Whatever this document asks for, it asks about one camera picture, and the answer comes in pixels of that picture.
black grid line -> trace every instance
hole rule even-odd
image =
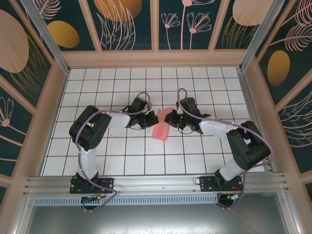
[[[84,70],[84,77],[83,77],[83,80],[79,80],[79,81],[82,81],[82,85],[81,85],[81,91],[82,91],[82,88],[83,88],[83,84],[84,84],[84,82],[85,82],[85,74],[86,74],[86,72],[87,72],[87,70],[85,69]],[[167,99],[167,100],[164,100],[164,95],[166,94],[166,95],[168,95],[169,97],[170,96],[175,96],[175,95],[173,95],[173,94],[170,94],[170,92],[172,93],[176,93],[176,91],[163,91],[163,79],[168,79],[168,80],[170,80],[170,79],[173,79],[173,80],[176,80],[177,81],[177,86],[178,86],[178,88],[180,88],[179,87],[179,80],[180,79],[193,79],[193,88],[194,88],[194,91],[192,91],[192,92],[194,92],[194,94],[192,94],[192,96],[194,95],[194,98],[195,98],[195,100],[196,100],[196,102],[197,102],[197,97],[196,97],[196,93],[198,92],[198,91],[200,91],[200,92],[211,92],[211,84],[210,84],[210,79],[214,79],[214,78],[194,78],[194,76],[193,76],[193,70],[192,70],[192,68],[191,68],[191,73],[192,73],[192,76],[190,76],[190,77],[185,77],[185,78],[179,78],[178,77],[178,74],[177,74],[177,68],[175,67],[175,73],[176,73],[176,78],[164,78],[163,77],[163,69],[162,68],[160,68],[160,78],[153,78],[153,79],[148,79],[148,77],[147,77],[147,68],[145,68],[145,79],[142,79],[142,78],[135,78],[135,79],[131,79],[131,75],[132,75],[132,68],[130,69],[130,75],[129,75],[129,78],[127,78],[127,79],[118,79],[118,80],[129,80],[128,82],[129,82],[129,89],[127,89],[126,91],[114,91],[114,89],[115,89],[115,81],[116,81],[116,73],[117,73],[117,69],[115,68],[115,76],[114,76],[114,78],[112,78],[112,79],[102,79],[102,80],[113,80],[114,81],[114,83],[113,83],[113,90],[112,90],[112,92],[109,92],[109,91],[107,91],[107,92],[98,92],[99,91],[99,84],[100,84],[100,76],[102,75],[102,72],[104,72],[104,71],[102,71],[102,70],[100,70],[100,73],[99,73],[99,78],[98,79],[88,79],[88,81],[90,81],[90,80],[97,80],[97,91],[96,92],[83,92],[84,94],[88,94],[88,93],[90,93],[90,94],[94,94],[95,95],[95,102],[97,101],[97,99],[99,98],[99,94],[101,94],[101,93],[111,93],[112,94],[112,96],[111,96],[111,100],[109,101],[110,102],[110,105],[109,104],[105,104],[105,105],[103,105],[103,106],[105,106],[105,108],[104,109],[112,109],[112,108],[118,108],[118,107],[120,107],[119,109],[123,109],[124,107],[125,107],[125,105],[113,105],[113,100],[114,100],[114,96],[116,96],[116,94],[117,93],[128,93],[128,104],[130,104],[130,97],[132,97],[132,96],[134,96],[134,93],[138,93],[138,92],[131,92],[131,80],[144,80],[145,81],[145,91],[147,90],[147,81],[148,80],[153,80],[153,79],[155,79],[155,80],[159,80],[160,79],[160,83],[161,83],[161,91],[149,91],[148,93],[159,93],[159,94],[161,94],[161,104],[159,105],[159,106],[161,106],[163,109],[164,108],[167,108],[167,107],[172,107],[172,106],[174,106],[174,104],[171,104],[171,105],[169,105],[168,103],[171,103],[171,102],[169,102],[170,100],[169,99]],[[208,79],[208,81],[209,81],[209,87],[210,87],[210,90],[207,90],[207,91],[205,91],[205,90],[196,90],[196,87],[195,87],[195,81],[194,81],[194,79]],[[215,78],[215,79],[222,79],[223,80],[223,82],[225,83],[225,78],[223,77],[223,78]],[[73,107],[73,108],[75,108],[76,109],[76,113],[75,113],[75,119],[77,118],[77,114],[79,113],[79,112],[81,112],[81,110],[82,109],[84,109],[87,105],[85,105],[85,106],[80,106],[79,105],[79,102],[80,102],[80,100],[81,100],[81,92],[80,93],[75,93],[75,92],[66,92],[66,89],[67,89],[67,87],[68,87],[68,85],[70,85],[71,83],[68,83],[68,81],[66,82],[66,88],[65,88],[65,91],[64,91],[64,94],[63,94],[63,96],[62,96],[62,101],[61,101],[61,105],[60,105],[60,107]],[[229,101],[230,101],[230,97],[229,97],[229,93],[228,93],[228,87],[226,86],[226,83],[225,83],[225,90],[214,90],[214,91],[226,91],[227,92],[227,96],[228,96],[228,99],[229,99]],[[241,89],[238,89],[238,88],[236,88],[236,89],[234,89],[234,90],[231,90],[231,91],[241,91]],[[65,94],[79,94],[79,95],[76,95],[77,97],[76,98],[78,98],[78,103],[77,103],[77,105],[75,106],[75,105],[73,105],[73,106],[63,106],[63,101],[64,101],[64,95]],[[201,104],[203,107],[202,108],[204,108],[204,106],[212,106],[213,108],[214,108],[214,114],[215,114],[215,116],[216,116],[216,111],[215,111],[215,104],[214,104],[214,99],[213,99],[213,97],[211,97],[212,98],[212,104]],[[233,115],[233,110],[232,110],[232,104],[231,104],[231,101],[230,101],[230,103],[222,103],[222,104],[218,104],[218,105],[230,105],[230,107],[231,107],[231,112],[232,112],[232,118],[228,118],[228,120],[233,120],[234,119],[234,115]],[[58,112],[58,117],[57,117],[57,121],[56,121],[56,123],[55,123],[55,125],[54,125],[54,128],[53,128],[53,134],[52,134],[52,138],[51,138],[51,143],[52,143],[52,139],[66,139],[66,140],[71,140],[71,138],[70,137],[66,137],[66,138],[62,138],[62,137],[55,137],[56,135],[54,134],[55,133],[55,130],[56,130],[56,124],[58,123],[58,122],[72,122],[72,121],[60,121],[60,119],[59,119],[59,114],[60,114],[60,109],[59,109],[59,112]],[[183,173],[183,174],[188,174],[187,173],[187,171],[186,171],[186,160],[185,160],[185,155],[203,155],[203,157],[204,157],[204,163],[205,163],[205,171],[207,172],[207,168],[206,168],[206,159],[205,159],[205,155],[209,155],[209,154],[212,154],[212,155],[215,155],[215,154],[222,154],[222,156],[223,156],[223,161],[225,162],[225,157],[224,157],[224,153],[223,153],[223,147],[222,147],[222,143],[221,143],[221,141],[220,141],[220,146],[221,146],[221,150],[220,150],[220,152],[219,153],[204,153],[204,146],[203,146],[203,138],[202,138],[202,135],[200,135],[200,134],[198,134],[198,135],[187,135],[188,137],[201,137],[201,143],[202,143],[202,151],[203,151],[203,153],[200,153],[200,154],[186,154],[185,153],[185,149],[184,149],[184,137],[185,137],[186,135],[185,134],[182,134],[182,135],[177,135],[177,136],[170,136],[170,137],[182,137],[182,147],[183,147],[183,159],[184,159],[184,169],[185,169],[185,172]],[[146,154],[146,142],[147,142],[147,140],[146,140],[146,137],[147,137],[147,133],[146,133],[146,130],[144,131],[144,134],[143,134],[143,136],[128,136],[128,134],[126,134],[126,136],[109,136],[109,129],[108,129],[108,131],[107,131],[107,136],[105,136],[105,137],[103,137],[103,138],[105,138],[105,139],[103,139],[103,141],[106,141],[106,149],[105,149],[105,155],[97,155],[97,156],[104,156],[105,158],[104,158],[104,165],[102,166],[103,168],[103,174],[105,174],[105,167],[107,167],[107,162],[106,162],[106,159],[107,159],[107,156],[123,156],[123,158],[124,158],[124,163],[123,163],[123,174],[125,175],[125,169],[126,169],[126,158],[127,158],[127,156],[138,156],[138,154],[136,154],[136,155],[128,155],[127,154],[127,138],[128,137],[131,137],[131,138],[136,138],[136,137],[139,137],[139,138],[142,138],[142,137],[144,137],[144,154],[139,154],[140,156],[142,156],[142,155],[144,155],[144,174],[146,175],[146,156],[158,156],[159,154]],[[122,154],[122,155],[107,155],[107,150],[108,150],[108,138],[125,138],[125,140],[126,140],[126,143],[125,143],[125,154]],[[68,154],[69,154],[69,147],[71,146],[71,142],[69,143],[69,145],[68,145],[68,148],[67,148],[67,154],[66,155],[64,155],[66,158],[65,158],[65,163],[64,163],[64,167],[63,167],[63,174],[64,174],[64,170],[65,170],[65,166],[66,166],[66,161],[67,161],[67,157],[69,156]],[[161,175],[166,175],[166,156],[169,156],[169,155],[182,155],[182,153],[179,153],[179,154],[175,154],[174,153],[174,151],[173,151],[173,154],[168,154],[168,153],[166,153],[166,150],[165,150],[165,142],[163,141],[163,150],[164,150],[164,153],[163,153],[163,157],[164,157],[164,174],[161,174]],[[45,168],[45,166],[47,165],[47,160],[45,160],[45,165],[43,166],[43,173],[44,173],[44,168]]]
[[[204,157],[204,164],[205,164],[205,172],[207,173],[207,168],[206,168],[206,160],[205,160],[205,154],[204,154],[204,144],[203,144],[203,137],[202,135],[200,134],[200,141],[201,141],[201,148],[202,148],[202,151],[203,151],[203,157]]]
[[[178,82],[178,77],[177,77],[177,68],[175,68],[175,72],[176,72],[177,89],[179,90],[179,82]],[[185,162],[185,150],[184,150],[184,138],[183,138],[183,134],[182,134],[182,147],[183,147],[184,171],[185,171],[185,174],[186,174],[186,162]]]

white grid floor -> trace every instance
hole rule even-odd
[[[245,122],[249,114],[234,67],[155,67],[72,69],[54,126],[43,176],[71,176],[78,151],[69,128],[88,105],[119,110],[139,92],[151,96],[153,110],[175,108],[178,88],[188,90],[202,114],[228,122]],[[227,141],[198,133],[181,134],[170,127],[168,139],[151,139],[153,128],[112,128],[97,148],[100,175],[164,175],[214,173],[233,158]],[[252,169],[263,172],[263,167]]]

white tile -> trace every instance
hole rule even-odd
[[[232,150],[227,139],[221,139],[222,151],[225,154],[231,154]]]
[[[253,167],[247,172],[265,172],[265,171],[264,171],[264,167],[260,166],[260,167]]]
[[[125,175],[144,175],[144,155],[126,156]]]
[[[238,78],[224,79],[227,90],[242,90]]]
[[[145,79],[146,68],[131,68],[131,79]]]
[[[209,78],[223,78],[221,67],[207,67]]]
[[[145,91],[145,80],[134,79],[130,82],[130,92],[144,92]]]
[[[147,79],[146,91],[161,91],[161,79]]]
[[[140,125],[136,124],[135,126],[132,126],[133,129],[127,128],[127,137],[144,137],[145,131],[144,129],[141,130],[134,130],[134,129],[140,129]]]
[[[129,92],[130,80],[115,80],[114,92]]]
[[[53,138],[70,138],[69,129],[74,122],[57,122]]]
[[[145,157],[145,174],[147,175],[165,174],[164,155],[147,155]]]
[[[80,94],[64,94],[61,106],[77,106]]]
[[[70,80],[67,82],[66,93],[80,93],[82,87],[82,80]]]
[[[161,92],[150,92],[148,94],[150,95],[152,105],[162,105]]]
[[[70,139],[67,156],[78,156],[78,149],[76,144]]]
[[[211,90],[226,90],[223,78],[209,79]]]
[[[218,119],[233,119],[230,105],[214,105],[214,110]]]
[[[175,136],[181,137],[182,134],[179,133],[179,131],[178,131],[177,128],[174,128],[174,127],[170,126],[170,127],[169,127],[168,136],[169,136],[169,137],[175,137]]]
[[[115,79],[130,79],[131,68],[116,68]]]
[[[233,159],[233,155],[232,154],[223,154],[223,156],[224,156],[225,164],[227,164],[229,161],[231,161]]]
[[[204,155],[186,155],[185,167],[187,174],[206,173]]]
[[[129,103],[129,93],[114,93],[113,106],[127,106]]]
[[[215,173],[224,166],[223,154],[205,155],[207,173]]]
[[[102,176],[104,172],[105,156],[96,156],[96,165],[97,165],[98,175]]]
[[[153,129],[154,129],[154,126],[153,126],[153,127],[150,127],[150,128],[146,128],[146,129],[145,129],[145,136],[146,136],[146,137],[151,137],[151,136],[152,136],[152,133],[153,133]]]
[[[160,67],[148,67],[146,68],[147,79],[161,79],[161,68]]]
[[[201,137],[184,136],[183,145],[184,145],[185,154],[202,154],[203,153]]]
[[[213,103],[211,91],[196,91],[195,93],[196,93],[197,104],[212,104]]]
[[[192,67],[193,78],[208,78],[205,67]]]
[[[99,79],[115,79],[115,68],[102,68]]]
[[[47,157],[43,176],[62,176],[66,157]]]
[[[178,155],[183,154],[183,142],[182,137],[170,136],[165,141],[165,154]]]
[[[126,137],[127,129],[122,127],[109,128],[108,137]]]
[[[242,91],[228,91],[231,104],[245,104]]]
[[[166,174],[185,174],[183,155],[165,156]]]
[[[234,104],[231,105],[234,118],[249,118],[248,110],[245,104],[238,105]]]
[[[193,78],[191,67],[177,67],[178,78]]]
[[[215,108],[213,105],[197,105],[201,114],[209,114],[211,117],[215,117]]]
[[[98,82],[98,92],[112,92],[114,89],[114,81],[113,80],[100,80]]]
[[[58,121],[74,121],[77,107],[61,107],[58,115]]]
[[[113,93],[97,93],[96,106],[111,106]]]
[[[78,106],[94,105],[96,95],[96,93],[81,93]]]
[[[162,91],[177,91],[177,80],[176,79],[163,79]]]
[[[126,138],[108,138],[107,155],[125,155]]]
[[[207,91],[210,90],[208,79],[194,79],[194,86],[196,91]]]
[[[162,92],[164,105],[175,105],[176,104],[176,92]]]
[[[104,175],[123,175],[125,156],[106,156]]]
[[[144,155],[145,138],[129,137],[127,138],[126,155]]]
[[[98,90],[98,80],[84,80],[82,85],[82,93],[95,93]]]
[[[99,73],[101,72],[100,68],[88,68],[86,69],[86,74],[84,79],[99,79]]]
[[[237,71],[235,67],[222,67],[224,78],[237,78]]]
[[[83,80],[86,69],[71,69],[69,80]]]
[[[166,78],[176,78],[176,68],[175,67],[162,67],[161,77]]]
[[[226,91],[211,91],[214,104],[230,104],[228,93]]]
[[[203,148],[205,154],[222,153],[220,139],[215,136],[202,136]]]
[[[163,155],[164,154],[164,141],[147,137],[145,139],[145,154],[146,155]]]
[[[63,176],[73,176],[78,171],[78,157],[67,157]]]
[[[102,138],[101,142],[97,146],[97,156],[106,155],[107,138]]]
[[[179,89],[184,88],[187,91],[194,90],[193,79],[178,79],[177,82],[178,82]]]
[[[66,156],[69,146],[69,138],[52,139],[48,156]]]

floral wallpaper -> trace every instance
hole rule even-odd
[[[0,76],[36,107],[51,64],[9,3],[0,2]]]
[[[312,0],[298,0],[259,62],[277,104],[312,69]]]
[[[32,117],[0,88],[0,174],[12,175]]]
[[[159,49],[208,49],[219,0],[160,0]]]

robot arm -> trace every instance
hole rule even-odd
[[[81,165],[87,177],[97,184],[98,170],[96,168],[96,147],[100,144],[107,128],[113,127],[132,127],[138,124],[141,129],[153,126],[158,123],[158,118],[154,111],[149,110],[145,113],[137,115],[127,115],[124,113],[137,113],[144,109],[147,101],[136,97],[130,106],[126,106],[123,113],[106,113],[98,114],[92,118],[89,123],[83,128],[78,143],[81,146]],[[77,118],[69,130],[73,142],[76,141],[78,131],[86,120],[93,114],[98,112],[98,108],[90,105]],[[89,187],[90,192],[94,189],[93,186],[85,180],[81,170],[76,174],[81,186]]]
[[[183,108],[197,117],[209,117],[208,114],[201,114],[197,109],[194,98],[188,97],[181,100]],[[184,129],[189,126],[192,131],[203,135],[213,135],[218,138],[227,139],[233,153],[233,159],[225,166],[215,172],[215,182],[222,189],[228,181],[233,180],[244,171],[249,170],[254,165],[270,155],[270,150],[260,139],[253,134],[226,123],[212,120],[200,120],[183,112],[178,106],[178,110],[173,110],[165,118],[165,121],[173,127]],[[259,130],[251,121],[241,124],[260,135]]]

